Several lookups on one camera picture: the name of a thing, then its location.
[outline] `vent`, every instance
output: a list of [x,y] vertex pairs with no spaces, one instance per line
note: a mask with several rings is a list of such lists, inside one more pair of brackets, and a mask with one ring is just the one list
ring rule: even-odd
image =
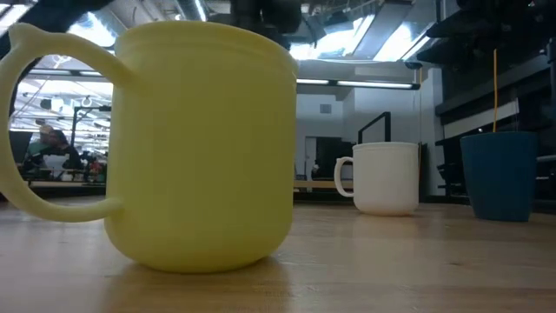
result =
[[321,104],[321,114],[332,114],[332,104]]

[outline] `wooden table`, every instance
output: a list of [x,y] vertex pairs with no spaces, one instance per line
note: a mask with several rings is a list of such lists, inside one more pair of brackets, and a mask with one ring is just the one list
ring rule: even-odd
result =
[[555,310],[556,216],[497,223],[454,205],[422,205],[402,218],[298,205],[271,258],[186,276],[134,264],[101,222],[0,210],[2,313]]

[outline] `blue cup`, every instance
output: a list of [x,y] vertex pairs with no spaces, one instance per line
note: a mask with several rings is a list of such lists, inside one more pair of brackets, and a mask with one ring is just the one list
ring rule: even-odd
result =
[[475,216],[527,222],[537,176],[537,136],[499,132],[461,138],[467,194]]

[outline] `cup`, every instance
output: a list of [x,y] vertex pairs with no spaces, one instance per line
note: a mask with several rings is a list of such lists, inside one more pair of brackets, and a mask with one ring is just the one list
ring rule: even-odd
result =
[[[414,143],[364,143],[354,157],[337,160],[334,183],[341,195],[352,197],[363,213],[411,215],[419,205],[419,147]],[[354,164],[354,192],[341,186],[341,166]]]
[[[60,222],[104,218],[124,255],[159,270],[232,270],[281,244],[292,220],[297,72],[281,46],[231,26],[181,21],[128,30],[116,57],[22,23],[10,28],[10,42],[0,62],[0,191],[15,206]],[[100,203],[47,203],[13,162],[10,97],[23,69],[49,54],[80,59],[114,84]]]
[[537,177],[537,135],[508,131],[463,137],[460,142],[475,216],[528,221]]

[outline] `yellow mug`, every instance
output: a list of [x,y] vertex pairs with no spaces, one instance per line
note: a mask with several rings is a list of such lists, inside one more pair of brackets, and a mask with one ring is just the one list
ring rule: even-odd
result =
[[[0,62],[0,192],[60,222],[105,218],[110,241],[154,269],[232,270],[275,250],[289,231],[297,65],[278,44],[202,22],[159,22],[120,36],[116,55],[20,23]],[[60,54],[114,84],[107,199],[48,203],[10,153],[8,105],[37,57]]]

